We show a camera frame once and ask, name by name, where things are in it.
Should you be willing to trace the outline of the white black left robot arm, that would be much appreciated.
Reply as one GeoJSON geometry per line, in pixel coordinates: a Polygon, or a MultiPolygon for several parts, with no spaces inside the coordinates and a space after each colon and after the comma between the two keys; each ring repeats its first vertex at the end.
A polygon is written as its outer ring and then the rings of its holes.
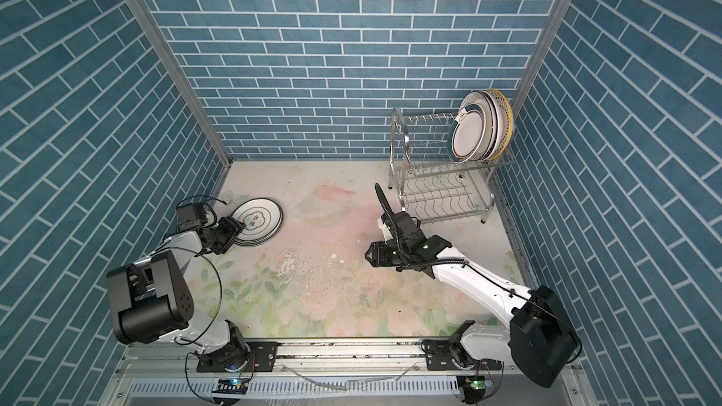
{"type": "Polygon", "coordinates": [[[116,339],[125,345],[168,342],[197,355],[199,372],[239,372],[252,361],[240,329],[195,312],[184,273],[196,258],[225,254],[244,224],[222,217],[212,227],[197,227],[165,239],[144,259],[106,275],[110,318],[116,339]]]}

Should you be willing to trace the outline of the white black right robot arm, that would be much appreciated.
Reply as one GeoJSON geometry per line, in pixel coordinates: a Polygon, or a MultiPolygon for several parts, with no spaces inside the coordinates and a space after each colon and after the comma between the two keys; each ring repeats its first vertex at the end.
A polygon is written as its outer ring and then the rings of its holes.
{"type": "Polygon", "coordinates": [[[512,364],[530,381],[549,387],[579,359],[583,344],[560,297],[545,286],[530,289],[481,267],[447,240],[432,236],[409,246],[401,239],[373,242],[365,259],[374,268],[417,271],[458,289],[502,325],[465,321],[442,348],[460,370],[484,362],[512,364]]]}

